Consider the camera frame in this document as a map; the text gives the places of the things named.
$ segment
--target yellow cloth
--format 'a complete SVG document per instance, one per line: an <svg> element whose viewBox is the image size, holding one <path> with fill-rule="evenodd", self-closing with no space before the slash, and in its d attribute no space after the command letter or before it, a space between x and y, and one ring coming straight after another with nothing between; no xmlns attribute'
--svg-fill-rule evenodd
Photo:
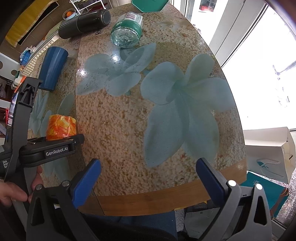
<svg viewBox="0 0 296 241"><path fill-rule="evenodd" d="M35 0L11 26L5 37L7 42L16 47L17 43L32 28L45 9L55 1L57 0Z"/></svg>

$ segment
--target green tray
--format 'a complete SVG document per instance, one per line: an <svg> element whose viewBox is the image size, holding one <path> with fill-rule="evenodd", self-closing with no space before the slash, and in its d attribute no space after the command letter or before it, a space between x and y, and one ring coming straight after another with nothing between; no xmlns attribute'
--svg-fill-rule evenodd
<svg viewBox="0 0 296 241"><path fill-rule="evenodd" d="M131 3L141 12L159 12L168 0L132 0Z"/></svg>

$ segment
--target light blue flower print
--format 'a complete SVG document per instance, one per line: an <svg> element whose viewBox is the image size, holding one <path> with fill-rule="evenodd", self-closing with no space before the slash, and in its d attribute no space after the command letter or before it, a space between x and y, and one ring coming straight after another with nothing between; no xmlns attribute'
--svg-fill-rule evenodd
<svg viewBox="0 0 296 241"><path fill-rule="evenodd" d="M68 116L74 105L75 96L73 94L68 94L63 101L61 102L57 114ZM49 122L49 117L52 115L52 111L48 110L42 120L40 127L40 136L46 136L46 130ZM68 159L62 157L50 162L47 162L43 165L44 174L46 177L49 177L52 173L55 173L58 179L62 182L64 180L71 180L70 168L68 164Z"/></svg>
<svg viewBox="0 0 296 241"><path fill-rule="evenodd" d="M152 61L156 44L144 45L123 61L120 55L95 54L84 65L85 77L76 87L76 94L86 95L106 88L112 96L127 93L141 80L140 72Z"/></svg>
<svg viewBox="0 0 296 241"><path fill-rule="evenodd" d="M171 62L157 65L141 83L143 98L156 105L144 134L148 167L160 165L182 147L194 159L212 162L219 147L219 129L211 111L235 106L226 80L208 78L214 60L195 56L186 73Z"/></svg>
<svg viewBox="0 0 296 241"><path fill-rule="evenodd" d="M49 96L49 93L46 93L46 95L42 98L41 90L37 91L33 109L30 114L29 128L28 128L29 130L32 129L35 135L37 135L38 130L40 128L41 119L45 111L48 96Z"/></svg>

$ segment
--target plastic water bottle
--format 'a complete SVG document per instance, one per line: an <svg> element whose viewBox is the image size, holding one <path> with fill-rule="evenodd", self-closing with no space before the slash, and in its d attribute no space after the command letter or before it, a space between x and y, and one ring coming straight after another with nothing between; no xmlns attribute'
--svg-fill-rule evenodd
<svg viewBox="0 0 296 241"><path fill-rule="evenodd" d="M110 39L120 48L135 46L142 35L143 17L134 12L120 16L111 30Z"/></svg>

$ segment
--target white box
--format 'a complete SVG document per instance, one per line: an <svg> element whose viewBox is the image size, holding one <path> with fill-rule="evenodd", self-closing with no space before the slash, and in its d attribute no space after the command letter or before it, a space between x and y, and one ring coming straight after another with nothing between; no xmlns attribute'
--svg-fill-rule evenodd
<svg viewBox="0 0 296 241"><path fill-rule="evenodd" d="M287 127L244 130L247 169L289 184L295 169L295 144Z"/></svg>

